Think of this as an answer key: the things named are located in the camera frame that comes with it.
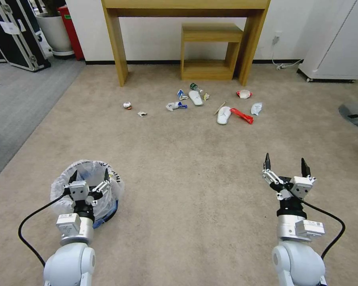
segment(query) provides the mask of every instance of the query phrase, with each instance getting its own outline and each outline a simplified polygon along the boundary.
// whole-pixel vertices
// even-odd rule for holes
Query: white wall
[[[272,39],[282,31],[275,59],[300,59],[334,0],[271,0],[255,59],[272,58]],[[101,0],[66,0],[87,61],[114,60]],[[179,60],[182,22],[234,22],[244,28],[245,18],[121,18],[128,60]],[[224,43],[190,43],[186,58],[224,58]]]

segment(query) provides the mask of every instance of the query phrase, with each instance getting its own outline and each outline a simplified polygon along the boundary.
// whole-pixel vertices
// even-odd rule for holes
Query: green bottle
[[[195,84],[195,83],[190,84],[190,89],[195,90],[195,91],[198,91],[199,93],[202,93],[202,92],[203,92],[203,90],[200,89],[200,88],[198,87],[198,85]]]

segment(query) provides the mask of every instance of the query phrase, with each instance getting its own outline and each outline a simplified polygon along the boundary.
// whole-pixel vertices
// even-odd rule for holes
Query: white slipper
[[[227,124],[228,118],[231,116],[230,109],[231,108],[229,106],[223,106],[222,108],[219,109],[218,120],[217,120],[219,124]]]
[[[203,105],[202,98],[200,97],[200,94],[197,91],[190,91],[188,93],[188,96],[196,106]]]

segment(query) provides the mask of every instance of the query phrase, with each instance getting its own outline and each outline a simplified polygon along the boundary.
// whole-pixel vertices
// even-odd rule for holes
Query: baseboard
[[[276,63],[292,64],[299,60],[275,60]],[[112,65],[114,61],[85,61],[87,65]],[[253,64],[271,64],[272,60],[253,60]],[[180,64],[180,60],[128,60],[127,64]]]
[[[301,59],[298,60],[274,60],[276,64],[293,64],[295,62],[298,62]],[[253,64],[272,64],[272,60],[253,60]]]

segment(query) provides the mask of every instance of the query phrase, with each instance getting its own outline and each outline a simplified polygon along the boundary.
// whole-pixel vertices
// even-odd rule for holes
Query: red object
[[[252,116],[246,115],[246,114],[242,113],[240,110],[238,110],[236,108],[231,108],[230,111],[233,114],[236,114],[237,116],[240,116],[242,119],[244,119],[249,124],[253,123],[253,117]]]
[[[62,17],[62,21],[64,22],[65,29],[68,32],[70,43],[72,44],[72,48],[74,54],[76,55],[76,59],[77,60],[84,59],[84,53],[82,52],[82,48],[78,40],[76,30],[74,28],[72,18],[70,17],[68,7],[65,5],[58,8],[58,10],[61,13],[61,17]]]
[[[236,94],[237,94],[238,97],[240,97],[240,91],[236,91]]]

